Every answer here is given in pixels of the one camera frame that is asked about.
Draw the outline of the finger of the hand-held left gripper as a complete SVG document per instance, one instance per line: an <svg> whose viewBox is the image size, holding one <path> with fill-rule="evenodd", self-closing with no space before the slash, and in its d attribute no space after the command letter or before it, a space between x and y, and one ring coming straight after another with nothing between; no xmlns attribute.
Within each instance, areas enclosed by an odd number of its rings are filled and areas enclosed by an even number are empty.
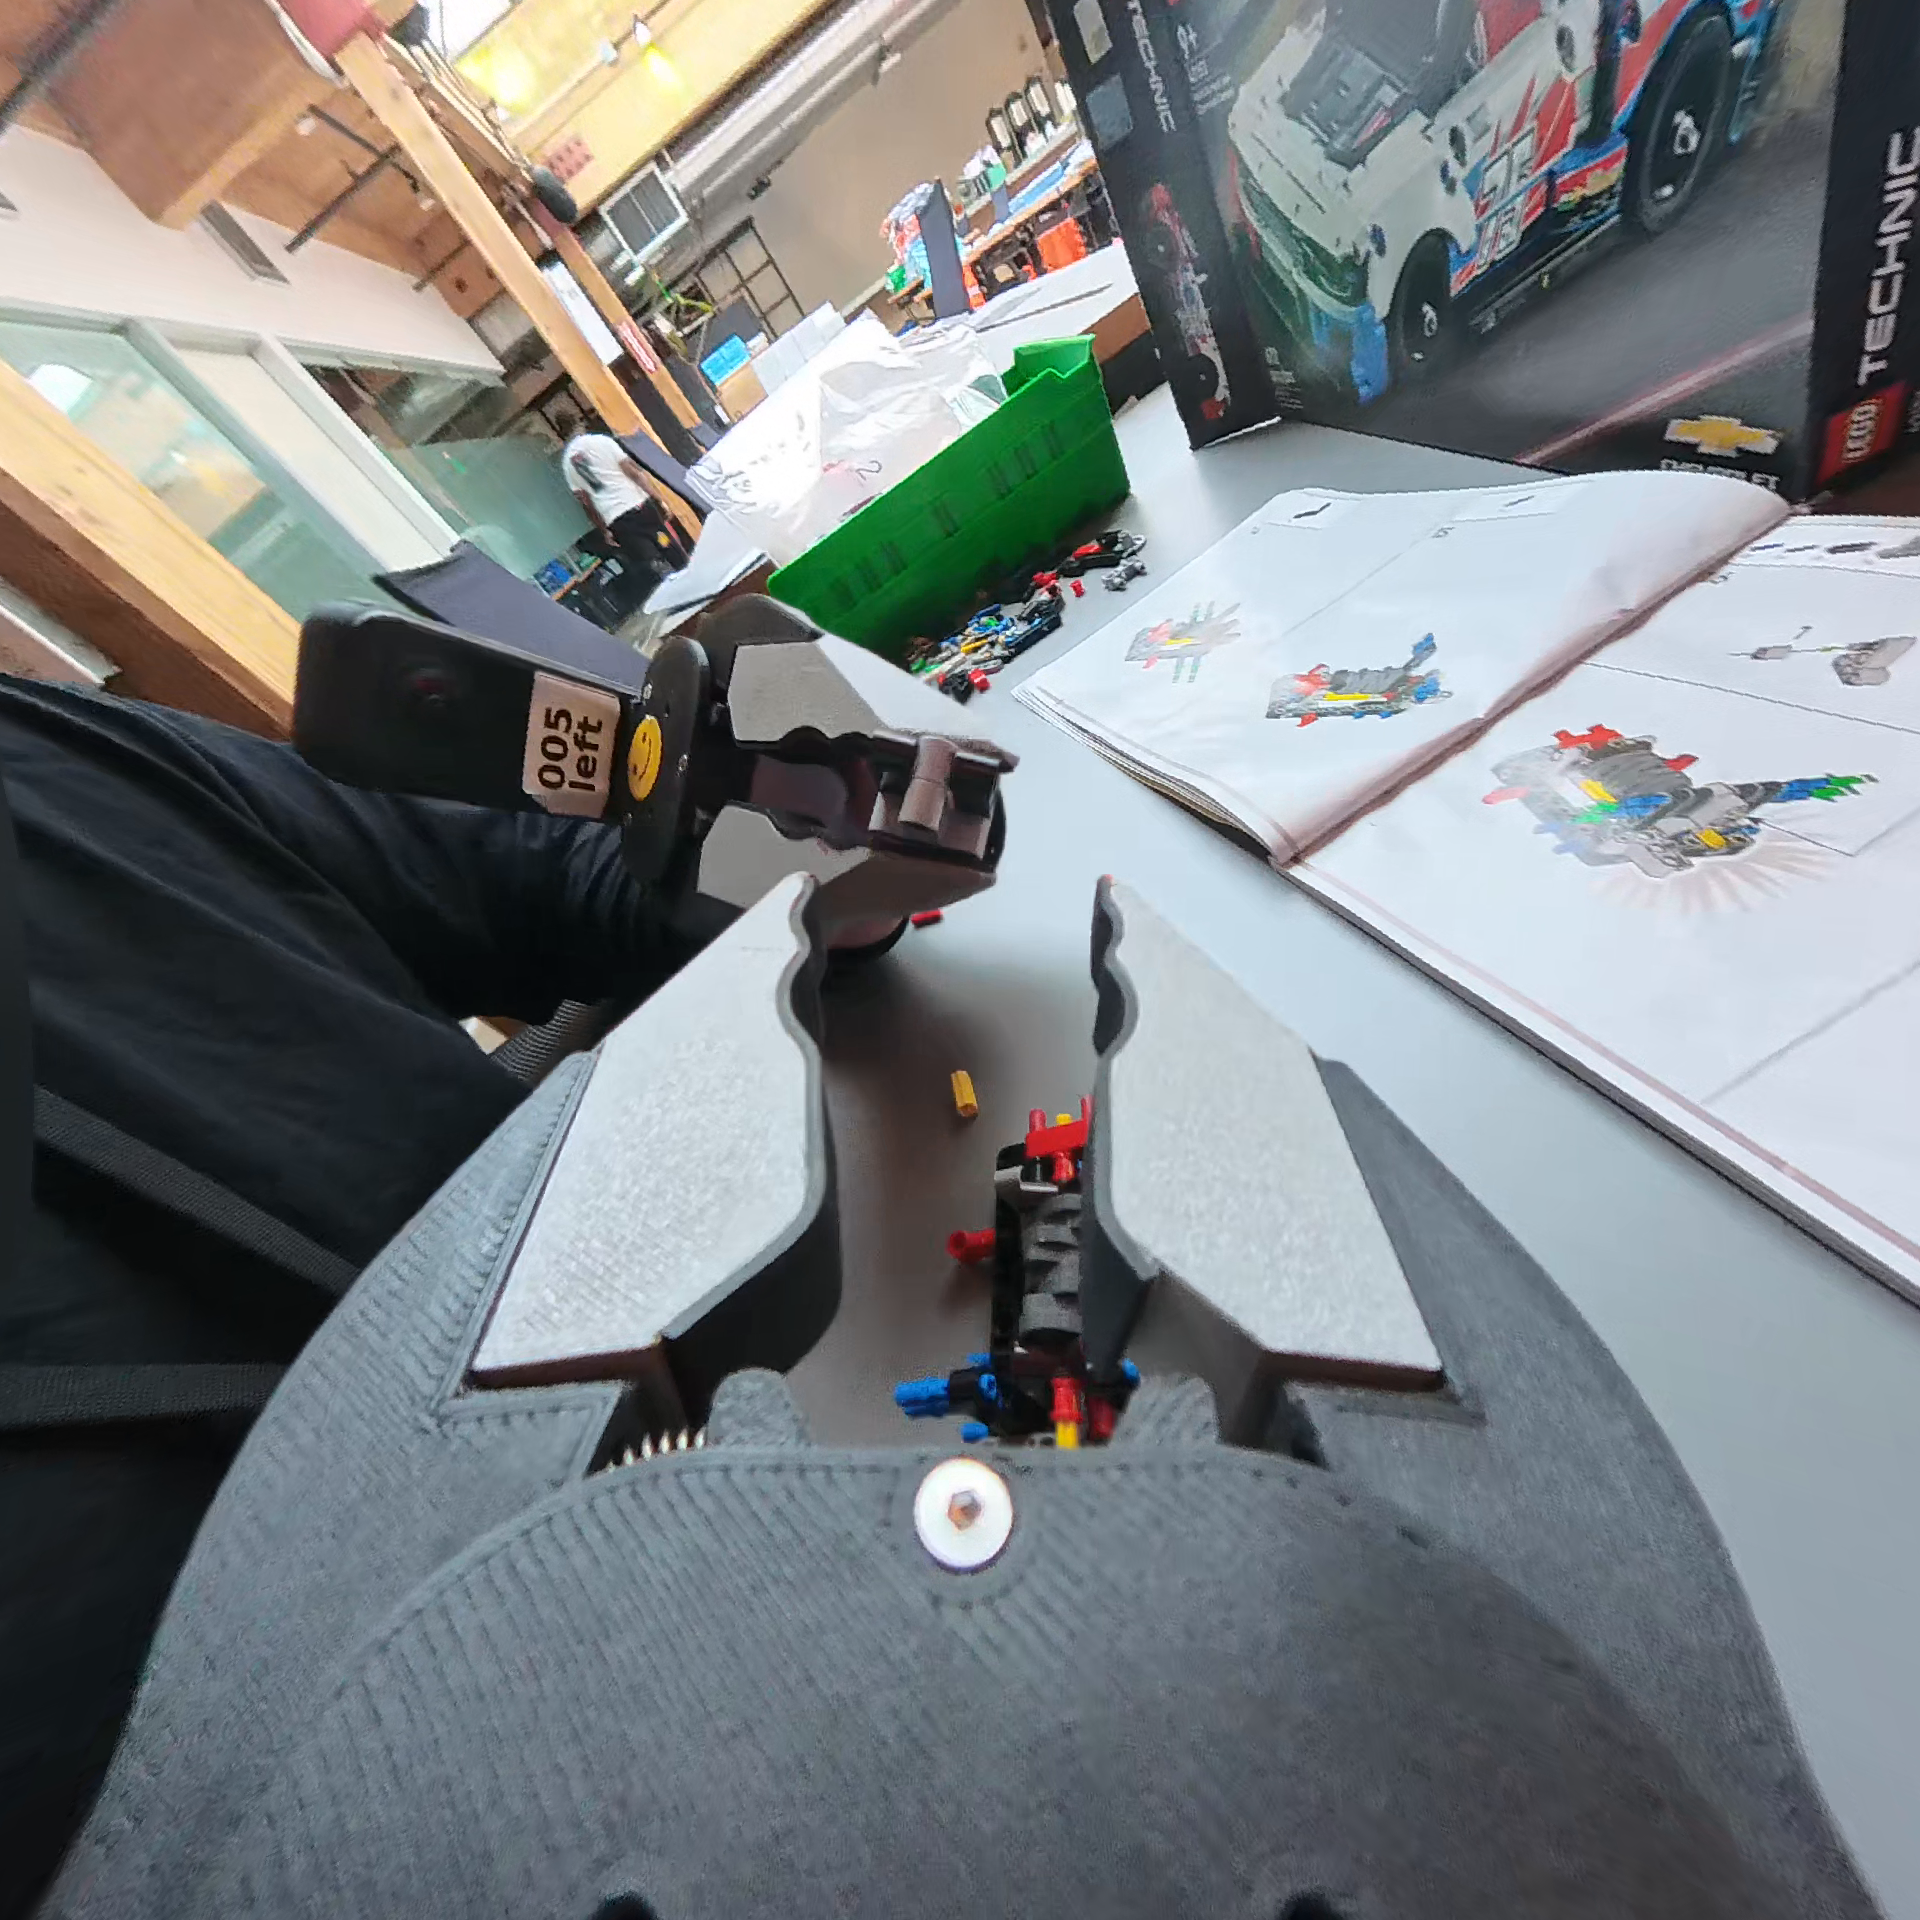
<svg viewBox="0 0 1920 1920"><path fill-rule="evenodd" d="M967 709L841 637L743 646L734 658L734 769L761 762L865 772L907 783L935 747L932 772L959 780L1013 774L1022 756L975 732Z"/></svg>
<svg viewBox="0 0 1920 1920"><path fill-rule="evenodd" d="M747 853L747 904L756 905L782 882L814 882L817 931L829 941L885 941L908 917L973 900L996 879L965 853L952 864L920 864L877 856L865 823L878 778L754 778L747 810L767 821Z"/></svg>

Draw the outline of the lego chassis assembly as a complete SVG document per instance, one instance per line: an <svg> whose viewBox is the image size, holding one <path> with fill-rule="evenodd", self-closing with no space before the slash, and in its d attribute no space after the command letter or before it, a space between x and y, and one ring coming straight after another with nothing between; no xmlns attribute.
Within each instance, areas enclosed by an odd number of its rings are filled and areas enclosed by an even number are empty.
<svg viewBox="0 0 1920 1920"><path fill-rule="evenodd" d="M1062 1451L1109 1443L1139 1386L1121 1358L1088 1356L1084 1213L1092 1098L1074 1114L1029 1110L1028 1130L996 1158L996 1224L948 1237L955 1264L992 1281L989 1340L959 1367L895 1386L911 1420L959 1420L965 1443Z"/></svg>

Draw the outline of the lego instruction booklet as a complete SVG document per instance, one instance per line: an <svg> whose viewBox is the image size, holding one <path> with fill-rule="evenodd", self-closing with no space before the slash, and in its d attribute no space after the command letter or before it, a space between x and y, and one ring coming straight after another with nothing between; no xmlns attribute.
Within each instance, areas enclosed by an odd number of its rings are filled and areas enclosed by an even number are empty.
<svg viewBox="0 0 1920 1920"><path fill-rule="evenodd" d="M1916 643L1914 517L1294 490L1019 700L1914 1300Z"/></svg>

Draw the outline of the pile of loose lego parts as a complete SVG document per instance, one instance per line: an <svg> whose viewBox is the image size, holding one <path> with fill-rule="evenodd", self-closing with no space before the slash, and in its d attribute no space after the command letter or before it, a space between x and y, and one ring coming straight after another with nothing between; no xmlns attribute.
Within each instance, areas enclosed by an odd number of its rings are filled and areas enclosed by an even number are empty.
<svg viewBox="0 0 1920 1920"><path fill-rule="evenodd" d="M1130 530L1074 544L1051 564L1010 576L1002 600L980 606L947 637L915 641L907 670L959 705L983 696L1005 669L1062 627L1071 602L1085 599L1089 580L1124 589L1143 576L1145 552L1147 539Z"/></svg>

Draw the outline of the green plastic bin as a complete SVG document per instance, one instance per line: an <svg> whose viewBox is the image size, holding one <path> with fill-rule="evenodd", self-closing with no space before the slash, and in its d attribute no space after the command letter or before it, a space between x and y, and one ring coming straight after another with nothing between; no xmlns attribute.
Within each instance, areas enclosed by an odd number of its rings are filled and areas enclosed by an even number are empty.
<svg viewBox="0 0 1920 1920"><path fill-rule="evenodd" d="M1006 401L767 580L817 627L904 659L1132 491L1092 336L1015 350Z"/></svg>

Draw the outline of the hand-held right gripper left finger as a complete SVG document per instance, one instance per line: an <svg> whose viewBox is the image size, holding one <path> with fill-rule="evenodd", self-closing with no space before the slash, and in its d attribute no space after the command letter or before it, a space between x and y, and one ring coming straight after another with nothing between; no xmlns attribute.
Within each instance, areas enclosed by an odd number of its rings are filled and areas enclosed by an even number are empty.
<svg viewBox="0 0 1920 1920"><path fill-rule="evenodd" d="M818 885L784 877L590 1056L469 1376L713 1388L841 1300Z"/></svg>

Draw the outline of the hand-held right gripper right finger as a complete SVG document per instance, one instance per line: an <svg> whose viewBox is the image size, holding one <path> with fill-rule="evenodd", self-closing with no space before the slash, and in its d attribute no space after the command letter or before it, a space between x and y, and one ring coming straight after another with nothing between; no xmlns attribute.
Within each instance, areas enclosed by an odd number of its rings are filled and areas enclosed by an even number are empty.
<svg viewBox="0 0 1920 1920"><path fill-rule="evenodd" d="M1313 1051L1128 882L1092 904L1085 1355L1160 1292L1285 1380L1433 1388L1445 1362Z"/></svg>

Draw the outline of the lego set box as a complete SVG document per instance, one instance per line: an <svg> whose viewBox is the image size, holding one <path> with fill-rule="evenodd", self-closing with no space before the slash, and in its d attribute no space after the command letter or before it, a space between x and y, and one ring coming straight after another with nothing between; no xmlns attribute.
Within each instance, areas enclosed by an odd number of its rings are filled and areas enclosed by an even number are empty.
<svg viewBox="0 0 1920 1920"><path fill-rule="evenodd" d="M1916 451L1914 3L1050 4L1195 448Z"/></svg>

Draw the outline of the wooden table leg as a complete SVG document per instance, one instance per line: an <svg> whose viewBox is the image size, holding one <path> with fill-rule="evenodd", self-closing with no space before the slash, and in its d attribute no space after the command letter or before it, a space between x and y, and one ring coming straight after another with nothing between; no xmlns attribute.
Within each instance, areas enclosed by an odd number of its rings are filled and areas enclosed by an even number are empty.
<svg viewBox="0 0 1920 1920"><path fill-rule="evenodd" d="M13 367L3 573L117 667L120 691L291 736L299 623Z"/></svg>

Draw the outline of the black office chair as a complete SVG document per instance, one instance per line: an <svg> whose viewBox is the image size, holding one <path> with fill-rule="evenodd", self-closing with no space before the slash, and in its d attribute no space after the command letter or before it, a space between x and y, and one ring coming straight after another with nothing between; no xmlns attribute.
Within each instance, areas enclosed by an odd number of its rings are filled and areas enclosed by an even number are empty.
<svg viewBox="0 0 1920 1920"><path fill-rule="evenodd" d="M442 561L379 573L373 580L410 613L503 643L574 676L639 691L650 673L650 663L632 643L594 625L467 540Z"/></svg>

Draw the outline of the clear plastic bag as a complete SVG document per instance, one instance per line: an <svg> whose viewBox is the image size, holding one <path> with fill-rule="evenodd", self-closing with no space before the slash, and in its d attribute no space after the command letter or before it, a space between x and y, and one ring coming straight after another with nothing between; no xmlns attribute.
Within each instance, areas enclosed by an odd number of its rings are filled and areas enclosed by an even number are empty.
<svg viewBox="0 0 1920 1920"><path fill-rule="evenodd" d="M1009 396L971 325L888 333L864 317L734 426L693 478L754 552L792 564Z"/></svg>

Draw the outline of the person's left forearm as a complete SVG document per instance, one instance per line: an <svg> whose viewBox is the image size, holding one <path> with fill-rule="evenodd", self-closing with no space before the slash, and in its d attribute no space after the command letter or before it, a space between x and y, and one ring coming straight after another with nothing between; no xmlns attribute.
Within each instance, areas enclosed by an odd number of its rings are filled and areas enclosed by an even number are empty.
<svg viewBox="0 0 1920 1920"><path fill-rule="evenodd" d="M188 711L5 676L12 797L150 882L444 1017L635 1001L702 953L616 828L381 795Z"/></svg>

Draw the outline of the shelf of colourful bins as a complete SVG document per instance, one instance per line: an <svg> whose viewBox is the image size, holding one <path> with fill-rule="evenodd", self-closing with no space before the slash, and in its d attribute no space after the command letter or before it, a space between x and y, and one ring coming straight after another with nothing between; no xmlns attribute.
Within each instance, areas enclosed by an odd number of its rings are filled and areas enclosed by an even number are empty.
<svg viewBox="0 0 1920 1920"><path fill-rule="evenodd" d="M963 309L1065 272L1117 238L1092 139L1067 84L1031 74L988 116L988 141L959 191L913 191L882 223L895 253L894 306L915 321L957 311L942 292L957 280Z"/></svg>

